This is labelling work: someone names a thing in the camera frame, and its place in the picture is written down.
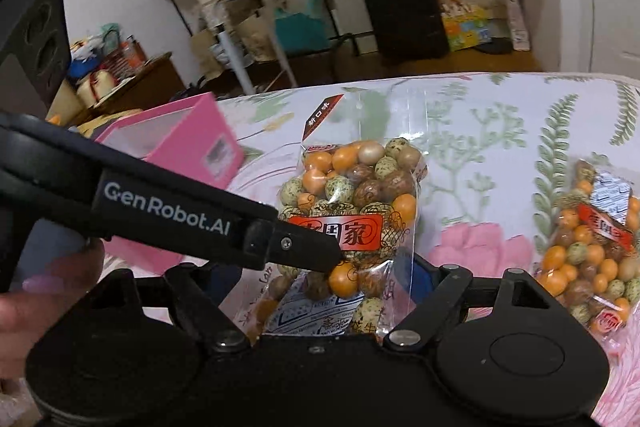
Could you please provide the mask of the left hand pink nails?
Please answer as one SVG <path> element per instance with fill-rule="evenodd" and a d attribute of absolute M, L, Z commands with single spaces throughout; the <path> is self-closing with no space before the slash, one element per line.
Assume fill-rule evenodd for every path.
<path fill-rule="evenodd" d="M 32 277 L 17 293 L 1 295 L 1 379 L 24 375 L 34 344 L 99 280 L 104 246 L 91 241 L 76 254 L 54 260 L 47 273 Z"/>

